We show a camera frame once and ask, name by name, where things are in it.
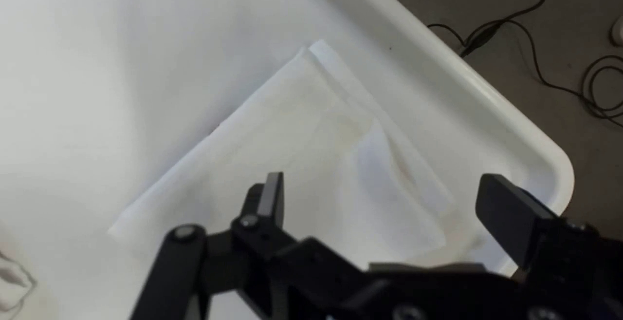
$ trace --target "floor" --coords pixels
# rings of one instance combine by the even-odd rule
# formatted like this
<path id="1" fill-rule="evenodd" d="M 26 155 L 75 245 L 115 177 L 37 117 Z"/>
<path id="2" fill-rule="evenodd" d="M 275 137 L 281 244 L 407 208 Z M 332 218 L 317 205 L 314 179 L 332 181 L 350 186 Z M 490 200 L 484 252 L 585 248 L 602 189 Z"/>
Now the floor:
<path id="1" fill-rule="evenodd" d="M 423 23 L 445 23 L 467 36 L 489 20 L 502 18 L 538 0 L 399 0 Z M 585 67 L 607 54 L 623 56 L 608 39 L 623 15 L 623 0 L 547 0 L 517 20 L 534 36 L 545 78 L 578 89 Z M 448 32 L 436 33 L 450 46 Z M 503 27 L 466 61 L 567 152 L 576 187 L 564 215 L 588 222 L 602 235 L 623 238 L 623 129 L 590 117 L 574 96 L 547 89 L 536 80 L 528 40 Z M 606 71 L 596 89 L 598 100 L 623 99 L 623 78 Z"/>

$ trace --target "screw head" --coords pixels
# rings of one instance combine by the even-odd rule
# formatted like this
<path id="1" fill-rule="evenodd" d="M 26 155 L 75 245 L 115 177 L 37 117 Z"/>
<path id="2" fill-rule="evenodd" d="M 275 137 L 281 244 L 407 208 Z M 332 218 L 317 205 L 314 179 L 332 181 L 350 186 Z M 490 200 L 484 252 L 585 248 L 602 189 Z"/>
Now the screw head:
<path id="1" fill-rule="evenodd" d="M 561 314 L 547 307 L 532 307 L 528 310 L 528 320 L 564 320 Z"/>
<path id="2" fill-rule="evenodd" d="M 194 238 L 195 227 L 193 225 L 183 225 L 175 229 L 173 235 L 180 242 L 190 241 Z"/>
<path id="3" fill-rule="evenodd" d="M 256 227 L 258 222 L 259 218 L 253 214 L 247 214 L 240 218 L 240 225 L 242 225 L 245 229 L 252 229 Z"/>
<path id="4" fill-rule="evenodd" d="M 409 304 L 401 304 L 392 312 L 393 320 L 426 320 L 426 315 L 420 309 Z"/>

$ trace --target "white cloth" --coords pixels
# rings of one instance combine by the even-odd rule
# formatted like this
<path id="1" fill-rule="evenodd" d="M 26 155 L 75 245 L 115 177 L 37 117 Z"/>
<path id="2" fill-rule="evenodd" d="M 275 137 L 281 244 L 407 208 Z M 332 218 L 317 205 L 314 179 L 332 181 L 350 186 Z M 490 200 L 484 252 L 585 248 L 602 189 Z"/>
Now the white cloth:
<path id="1" fill-rule="evenodd" d="M 11 320 L 33 289 L 31 276 L 18 263 L 0 254 L 0 320 Z"/>
<path id="2" fill-rule="evenodd" d="M 285 173 L 284 229 L 360 266 L 445 243 L 436 222 L 453 206 L 445 187 L 322 41 L 260 87 L 109 233 L 151 257 L 176 225 L 227 229 L 247 189 L 270 171 Z"/>

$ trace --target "plastic tray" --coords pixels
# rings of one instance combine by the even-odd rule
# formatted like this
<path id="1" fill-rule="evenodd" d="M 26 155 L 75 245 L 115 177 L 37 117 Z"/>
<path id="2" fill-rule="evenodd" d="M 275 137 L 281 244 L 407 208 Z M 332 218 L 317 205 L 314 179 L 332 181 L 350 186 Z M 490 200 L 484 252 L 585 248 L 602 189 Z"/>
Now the plastic tray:
<path id="1" fill-rule="evenodd" d="M 560 147 L 396 0 L 4 2 L 2 247 L 39 281 L 24 318 L 125 318 L 147 269 L 106 227 L 321 38 L 460 203 L 442 222 L 448 245 L 408 262 L 513 271 L 474 213 L 482 173 L 504 174 L 556 213 L 569 202 Z"/>

